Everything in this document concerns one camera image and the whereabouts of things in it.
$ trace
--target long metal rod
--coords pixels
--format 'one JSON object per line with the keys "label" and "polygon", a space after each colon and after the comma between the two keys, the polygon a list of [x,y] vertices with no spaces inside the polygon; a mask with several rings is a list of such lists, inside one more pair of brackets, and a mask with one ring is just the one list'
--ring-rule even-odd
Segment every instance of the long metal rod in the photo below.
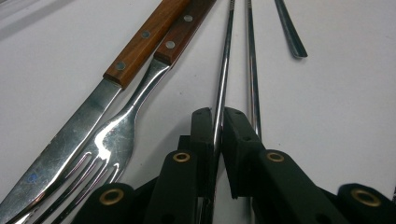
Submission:
{"label": "long metal rod", "polygon": [[275,0],[277,13],[279,14],[280,22],[282,23],[286,39],[288,41],[291,54],[296,58],[306,58],[308,54],[304,48],[303,42],[297,34],[291,21],[289,12],[283,0]]}
{"label": "long metal rod", "polygon": [[250,78],[251,126],[262,139],[262,119],[260,117],[259,81],[257,78],[256,46],[254,43],[253,12],[251,0],[247,0],[247,44],[248,75]]}
{"label": "long metal rod", "polygon": [[234,6],[235,6],[235,1],[231,0],[228,24],[227,24],[227,32],[224,42],[224,51],[223,51],[222,63],[221,63],[221,73],[219,79],[219,89],[218,89],[218,97],[216,102],[216,109],[215,109],[216,111],[215,111],[215,119],[214,119],[214,127],[213,127],[214,164],[212,170],[213,173],[209,177],[213,179],[209,180],[210,195],[208,198],[205,198],[203,201],[203,209],[200,218],[201,224],[211,224],[213,222],[214,204],[216,199],[216,179],[217,179],[219,156],[220,156],[219,146],[221,144],[223,112],[224,112],[225,96],[227,89],[227,77],[228,77],[228,68],[229,68],[230,52],[231,52],[231,38],[233,33]]}

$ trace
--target stainless steel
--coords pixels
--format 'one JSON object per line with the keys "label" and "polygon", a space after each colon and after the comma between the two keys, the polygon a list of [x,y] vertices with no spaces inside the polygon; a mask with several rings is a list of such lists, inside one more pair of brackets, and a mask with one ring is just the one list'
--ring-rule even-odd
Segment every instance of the stainless steel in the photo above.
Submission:
{"label": "stainless steel", "polygon": [[89,139],[78,157],[68,165],[63,178],[72,174],[85,160],[88,164],[67,190],[35,221],[43,222],[49,217],[86,179],[96,167],[96,172],[78,196],[62,211],[53,223],[60,223],[94,188],[94,186],[108,175],[105,183],[112,183],[122,174],[134,150],[134,125],[137,113],[151,91],[170,70],[170,65],[155,59],[151,61],[148,71],[143,76],[137,89],[125,107],[114,118],[107,121]]}
{"label": "stainless steel", "polygon": [[213,212],[215,208],[216,200],[216,179],[219,167],[219,156],[220,156],[220,144],[221,144],[221,133],[222,133],[222,122],[223,122],[223,112],[225,105],[225,96],[227,90],[227,77],[230,62],[230,52],[231,52],[231,40],[233,36],[233,10],[235,6],[235,1],[230,1],[230,11],[227,23],[227,31],[224,41],[224,49],[222,55],[221,72],[219,78],[219,89],[218,97],[215,108],[215,119],[213,125],[213,146],[214,146],[214,167],[213,167],[213,180],[209,181],[211,183],[209,186],[209,197],[204,198],[200,223],[211,224],[213,222]]}
{"label": "stainless steel", "polygon": [[251,125],[262,138],[262,119],[260,117],[259,80],[257,78],[256,47],[254,43],[253,11],[251,0],[247,0],[247,44],[248,75],[250,78]]}
{"label": "stainless steel", "polygon": [[0,223],[26,217],[51,195],[54,187],[50,186],[120,91],[113,82],[104,79],[99,83],[0,204]]}
{"label": "stainless steel", "polygon": [[275,0],[275,3],[277,13],[279,14],[280,22],[282,23],[282,27],[290,47],[291,54],[296,58],[306,58],[308,54],[306,53],[303,42],[301,41],[296,29],[294,28],[285,2],[283,0]]}

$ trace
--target white table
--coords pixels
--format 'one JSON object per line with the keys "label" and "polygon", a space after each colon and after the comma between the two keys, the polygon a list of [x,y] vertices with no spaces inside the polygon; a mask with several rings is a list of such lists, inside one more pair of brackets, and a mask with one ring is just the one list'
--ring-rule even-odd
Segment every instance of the white table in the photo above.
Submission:
{"label": "white table", "polygon": [[[0,200],[81,105],[160,0],[40,0],[0,20]],[[396,185],[396,2],[286,1],[308,58],[290,56],[273,0],[253,0],[263,142],[289,153],[335,193]],[[229,1],[218,1],[137,122],[122,182],[158,175],[190,133],[191,113],[215,106]],[[248,112],[245,1],[236,1],[226,105]],[[128,100],[132,85],[105,119]],[[214,223],[247,222],[220,161]]]}

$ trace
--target knife blade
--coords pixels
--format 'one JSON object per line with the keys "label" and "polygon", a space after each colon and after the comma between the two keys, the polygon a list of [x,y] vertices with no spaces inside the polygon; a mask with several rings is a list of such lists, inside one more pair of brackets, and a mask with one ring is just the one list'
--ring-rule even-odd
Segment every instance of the knife blade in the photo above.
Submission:
{"label": "knife blade", "polygon": [[190,0],[163,0],[108,67],[104,79],[53,137],[0,204],[0,223],[27,217],[77,154],[100,118],[140,70]]}

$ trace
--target metal rivet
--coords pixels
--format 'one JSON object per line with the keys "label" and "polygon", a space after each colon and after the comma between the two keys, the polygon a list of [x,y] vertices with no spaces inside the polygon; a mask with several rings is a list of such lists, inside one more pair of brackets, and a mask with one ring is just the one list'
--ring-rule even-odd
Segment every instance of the metal rivet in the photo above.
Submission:
{"label": "metal rivet", "polygon": [[267,159],[270,160],[270,161],[283,161],[283,160],[285,160],[285,158],[282,155],[280,155],[278,153],[275,153],[275,152],[268,153],[267,154]]}
{"label": "metal rivet", "polygon": [[184,16],[184,21],[192,21],[192,16],[191,15],[185,15]]}
{"label": "metal rivet", "polygon": [[356,201],[367,206],[378,207],[381,204],[381,201],[374,194],[364,189],[353,189],[350,193]]}
{"label": "metal rivet", "polygon": [[143,31],[142,37],[145,39],[149,38],[149,31]]}
{"label": "metal rivet", "polygon": [[165,45],[168,49],[172,49],[172,48],[174,48],[175,47],[175,42],[173,42],[173,41],[168,41],[168,42],[166,42],[166,45]]}
{"label": "metal rivet", "polygon": [[104,205],[111,205],[121,201],[124,196],[122,189],[108,189],[103,192],[99,198],[99,202]]}
{"label": "metal rivet", "polygon": [[119,70],[119,71],[124,70],[125,67],[126,67],[126,65],[125,65],[124,62],[118,62],[118,63],[116,63],[116,69]]}
{"label": "metal rivet", "polygon": [[180,152],[174,155],[174,161],[185,162],[190,160],[190,155],[185,152]]}

